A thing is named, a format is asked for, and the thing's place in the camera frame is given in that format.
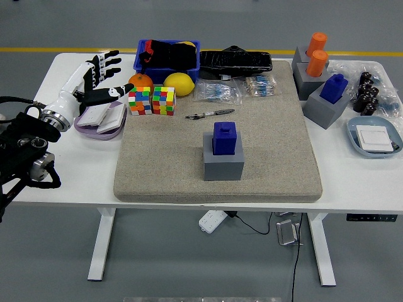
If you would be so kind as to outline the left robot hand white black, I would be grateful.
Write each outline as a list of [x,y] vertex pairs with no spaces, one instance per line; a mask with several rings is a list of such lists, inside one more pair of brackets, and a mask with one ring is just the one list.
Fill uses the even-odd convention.
[[67,131],[87,107],[112,103],[126,95],[134,88],[133,84],[98,88],[101,82],[121,71],[115,67],[122,61],[118,54],[118,50],[103,52],[83,62],[62,86],[57,100],[45,107],[40,119]]

